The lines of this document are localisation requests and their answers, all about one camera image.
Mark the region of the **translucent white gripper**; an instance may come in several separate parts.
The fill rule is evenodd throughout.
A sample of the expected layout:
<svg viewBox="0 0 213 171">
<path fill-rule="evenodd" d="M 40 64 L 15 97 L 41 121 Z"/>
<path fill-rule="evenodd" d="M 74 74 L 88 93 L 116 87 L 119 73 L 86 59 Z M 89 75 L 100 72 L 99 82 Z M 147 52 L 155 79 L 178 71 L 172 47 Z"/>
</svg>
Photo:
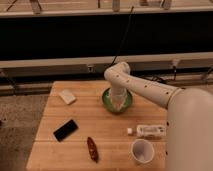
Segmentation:
<svg viewBox="0 0 213 171">
<path fill-rule="evenodd" d="M 112 106 L 116 112 L 120 112 L 127 98 L 127 91 L 122 90 L 118 91 L 110 91 L 110 99 Z"/>
</svg>

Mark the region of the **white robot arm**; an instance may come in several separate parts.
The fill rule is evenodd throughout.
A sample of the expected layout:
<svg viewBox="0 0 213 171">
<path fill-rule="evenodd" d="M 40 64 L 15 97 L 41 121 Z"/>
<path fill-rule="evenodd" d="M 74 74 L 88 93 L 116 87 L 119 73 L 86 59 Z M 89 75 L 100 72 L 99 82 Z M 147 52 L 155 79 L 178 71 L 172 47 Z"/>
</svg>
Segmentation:
<svg viewBox="0 0 213 171">
<path fill-rule="evenodd" d="M 166 171 L 213 171 L 213 94 L 131 76 L 126 62 L 106 69 L 104 77 L 111 99 L 130 90 L 167 110 Z"/>
</svg>

